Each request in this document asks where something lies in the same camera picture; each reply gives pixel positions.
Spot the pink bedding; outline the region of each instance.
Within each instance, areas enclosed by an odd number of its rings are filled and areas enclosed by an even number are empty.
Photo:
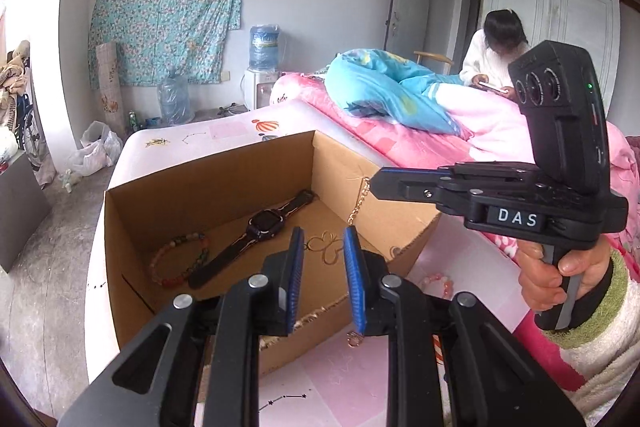
[[[411,129],[382,117],[354,118],[332,102],[322,82],[299,73],[282,76],[271,92],[272,104],[292,98],[313,105],[400,167],[434,169],[463,161],[533,162],[529,131],[518,107],[477,89],[442,84],[436,93],[436,101],[464,126],[466,140]],[[610,238],[633,253],[639,220],[638,165],[623,134],[612,124],[607,126],[611,188],[629,201],[626,229]],[[515,254],[514,239],[487,235],[505,254]]]

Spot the bicycle wheel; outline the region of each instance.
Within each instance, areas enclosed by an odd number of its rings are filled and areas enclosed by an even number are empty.
[[[34,171],[40,170],[42,165],[43,140],[36,123],[33,105],[27,108],[22,125],[20,126],[20,139],[18,145],[27,153],[27,158]]]

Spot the black watch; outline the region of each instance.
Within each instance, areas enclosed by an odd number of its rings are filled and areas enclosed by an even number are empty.
[[[254,217],[249,219],[246,231],[238,239],[189,276],[189,287],[193,289],[202,288],[213,277],[240,257],[240,254],[251,245],[275,237],[284,228],[287,217],[302,206],[311,203],[315,197],[316,195],[306,188],[280,208],[269,208],[255,214]]]

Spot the watch face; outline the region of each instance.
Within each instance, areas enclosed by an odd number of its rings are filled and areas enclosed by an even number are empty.
[[[270,210],[262,210],[251,218],[250,224],[260,232],[270,232],[281,221],[282,218],[275,212],[271,212]]]

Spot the floral curtain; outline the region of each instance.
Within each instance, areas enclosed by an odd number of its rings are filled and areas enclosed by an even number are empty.
[[[95,47],[111,41],[123,86],[155,86],[171,73],[219,83],[226,33],[239,29],[240,7],[241,0],[97,0],[88,41],[92,87]]]

